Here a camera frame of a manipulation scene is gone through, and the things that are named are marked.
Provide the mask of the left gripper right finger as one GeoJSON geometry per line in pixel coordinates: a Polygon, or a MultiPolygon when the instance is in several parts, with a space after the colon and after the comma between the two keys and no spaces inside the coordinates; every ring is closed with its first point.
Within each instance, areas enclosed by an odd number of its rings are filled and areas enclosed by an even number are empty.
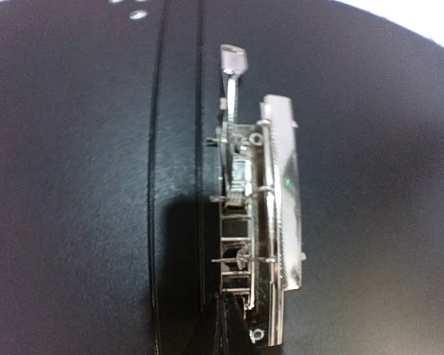
{"type": "Polygon", "coordinates": [[[243,355],[258,355],[257,347],[253,344],[249,328],[243,318],[240,304],[232,298],[232,353],[243,355]]]}

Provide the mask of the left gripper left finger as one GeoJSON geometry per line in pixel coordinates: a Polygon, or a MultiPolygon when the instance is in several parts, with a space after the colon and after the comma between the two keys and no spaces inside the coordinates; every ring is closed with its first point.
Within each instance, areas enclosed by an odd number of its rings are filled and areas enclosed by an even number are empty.
{"type": "Polygon", "coordinates": [[[219,294],[216,299],[216,322],[213,354],[229,355],[229,340],[226,322],[226,295],[219,294]]]}

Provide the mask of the silver folder clip mechanism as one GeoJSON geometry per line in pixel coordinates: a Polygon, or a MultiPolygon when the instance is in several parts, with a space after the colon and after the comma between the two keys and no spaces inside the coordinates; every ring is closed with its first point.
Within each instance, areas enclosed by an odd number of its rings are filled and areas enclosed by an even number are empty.
{"type": "Polygon", "coordinates": [[[259,119],[238,120],[239,81],[247,71],[244,48],[224,44],[221,123],[207,143],[218,151],[220,290],[241,309],[251,342],[283,342],[284,301],[302,285],[301,200],[297,123],[292,100],[266,95],[259,119]]]}

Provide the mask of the black clip folder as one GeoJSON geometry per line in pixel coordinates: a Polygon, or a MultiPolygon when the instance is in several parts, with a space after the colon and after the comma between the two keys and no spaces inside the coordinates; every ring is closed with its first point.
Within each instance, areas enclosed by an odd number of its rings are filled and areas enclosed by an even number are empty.
{"type": "Polygon", "coordinates": [[[0,354],[213,354],[220,46],[292,99],[277,354],[444,354],[444,49],[337,1],[0,2],[0,354]]]}

